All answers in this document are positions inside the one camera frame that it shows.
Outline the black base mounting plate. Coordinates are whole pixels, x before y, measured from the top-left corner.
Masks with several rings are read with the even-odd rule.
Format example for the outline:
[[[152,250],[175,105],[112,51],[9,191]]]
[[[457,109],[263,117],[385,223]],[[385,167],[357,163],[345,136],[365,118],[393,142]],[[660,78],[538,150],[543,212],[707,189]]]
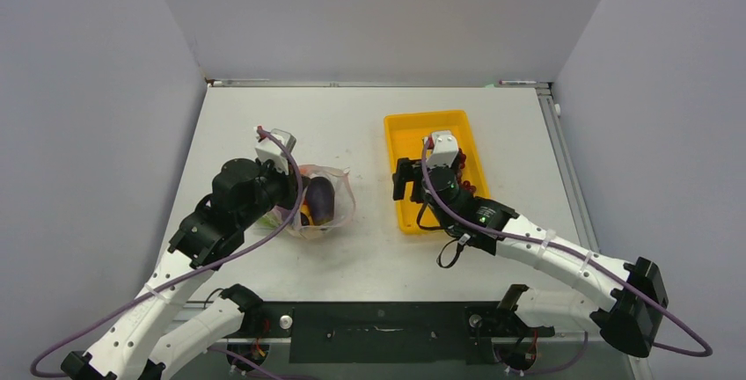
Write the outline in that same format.
[[[554,334],[497,302],[266,302],[229,337],[288,340],[292,363],[490,364],[496,348],[523,353]]]

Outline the marker pen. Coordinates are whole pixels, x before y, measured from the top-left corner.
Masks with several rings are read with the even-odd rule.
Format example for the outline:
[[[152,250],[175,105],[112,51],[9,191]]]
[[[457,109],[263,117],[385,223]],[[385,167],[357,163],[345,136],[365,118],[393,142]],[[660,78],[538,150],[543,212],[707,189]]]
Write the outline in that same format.
[[[519,87],[519,86],[535,87],[536,85],[538,85],[538,82],[531,81],[531,80],[500,80],[498,84],[500,86],[510,86],[510,87]]]

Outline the yellow plastic tray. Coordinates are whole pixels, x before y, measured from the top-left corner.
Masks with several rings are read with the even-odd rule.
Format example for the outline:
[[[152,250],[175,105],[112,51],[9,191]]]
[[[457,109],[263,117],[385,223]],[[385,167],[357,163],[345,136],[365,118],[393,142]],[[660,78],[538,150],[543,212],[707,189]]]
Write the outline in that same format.
[[[391,170],[395,172],[399,158],[421,157],[422,139],[435,131],[450,130],[456,137],[459,148],[466,154],[464,178],[477,188],[479,196],[489,196],[490,191],[479,159],[478,149],[472,134],[467,113],[463,110],[449,110],[427,113],[401,113],[384,118],[384,131],[387,141]],[[421,205],[410,201],[413,180],[407,184],[405,198],[396,202],[399,228],[406,235],[419,235],[420,229],[415,220]]]

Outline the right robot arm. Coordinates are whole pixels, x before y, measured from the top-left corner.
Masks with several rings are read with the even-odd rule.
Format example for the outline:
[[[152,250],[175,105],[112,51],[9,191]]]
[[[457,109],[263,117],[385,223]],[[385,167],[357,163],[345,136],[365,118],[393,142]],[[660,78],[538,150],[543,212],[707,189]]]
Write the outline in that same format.
[[[392,175],[395,201],[405,198],[430,210],[434,230],[446,233],[460,257],[468,248],[523,263],[568,286],[569,294],[525,289],[517,300],[497,310],[506,333],[528,326],[570,325],[596,330],[618,351],[645,358],[668,308],[668,293],[659,267],[642,257],[634,262],[603,256],[545,230],[514,209],[459,182],[458,166],[402,157]]]

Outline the clear zip top bag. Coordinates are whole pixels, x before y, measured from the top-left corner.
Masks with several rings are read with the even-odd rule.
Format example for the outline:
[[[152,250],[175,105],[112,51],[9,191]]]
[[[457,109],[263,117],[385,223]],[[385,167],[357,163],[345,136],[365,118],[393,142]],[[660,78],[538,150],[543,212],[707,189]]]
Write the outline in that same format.
[[[291,210],[276,207],[259,220],[262,228],[275,229],[283,226],[290,236],[302,239],[318,239],[352,221],[356,211],[356,200],[349,183],[349,170],[323,165],[302,164],[299,171],[303,177],[303,189],[299,192],[296,205]],[[329,179],[335,189],[335,216],[330,223],[315,225],[306,205],[305,194],[309,181],[314,177]]]

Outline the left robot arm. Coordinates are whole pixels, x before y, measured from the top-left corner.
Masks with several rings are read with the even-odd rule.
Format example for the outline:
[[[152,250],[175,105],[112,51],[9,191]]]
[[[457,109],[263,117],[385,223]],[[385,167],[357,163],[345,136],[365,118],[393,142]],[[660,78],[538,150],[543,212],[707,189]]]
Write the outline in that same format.
[[[276,207],[297,213],[302,186],[293,157],[225,163],[137,297],[103,318],[107,332],[87,349],[70,352],[62,373],[70,379],[166,379],[217,340],[255,334],[263,301],[240,284],[176,330],[165,329],[203,283],[237,258],[250,226]]]

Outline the dark purple round eggplant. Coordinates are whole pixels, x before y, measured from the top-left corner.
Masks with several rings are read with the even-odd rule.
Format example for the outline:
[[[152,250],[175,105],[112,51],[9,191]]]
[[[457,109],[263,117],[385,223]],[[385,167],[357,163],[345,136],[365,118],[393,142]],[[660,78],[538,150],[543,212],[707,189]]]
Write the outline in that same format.
[[[311,178],[305,194],[312,222],[317,225],[330,223],[335,216],[335,189],[325,177]]]

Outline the dark red grape bunch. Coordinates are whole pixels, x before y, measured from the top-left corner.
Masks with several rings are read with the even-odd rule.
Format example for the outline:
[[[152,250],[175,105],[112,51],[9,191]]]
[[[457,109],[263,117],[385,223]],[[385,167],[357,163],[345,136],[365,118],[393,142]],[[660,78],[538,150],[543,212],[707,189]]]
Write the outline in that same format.
[[[473,194],[476,192],[477,188],[473,186],[472,183],[468,179],[464,178],[464,169],[465,169],[466,159],[467,159],[466,154],[462,150],[459,150],[457,154],[457,160],[456,160],[457,182],[462,188],[468,190],[470,193]]]

